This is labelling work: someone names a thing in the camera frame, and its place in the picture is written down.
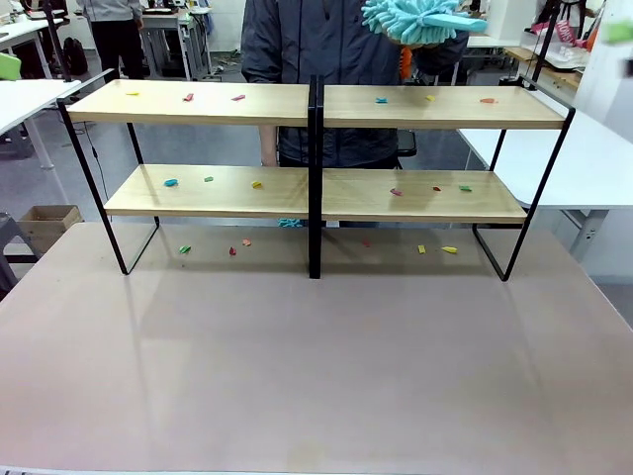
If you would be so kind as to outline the person's left hand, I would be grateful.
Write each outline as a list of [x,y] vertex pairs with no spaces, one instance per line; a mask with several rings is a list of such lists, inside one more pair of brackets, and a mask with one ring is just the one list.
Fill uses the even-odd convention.
[[390,36],[387,36],[387,38],[390,40],[390,42],[400,46],[400,47],[404,47],[404,48],[409,48],[409,49],[419,49],[419,48],[438,48],[441,45],[443,45],[445,42],[441,42],[441,43],[422,43],[422,44],[407,44],[407,43],[403,43],[398,39],[392,38]]

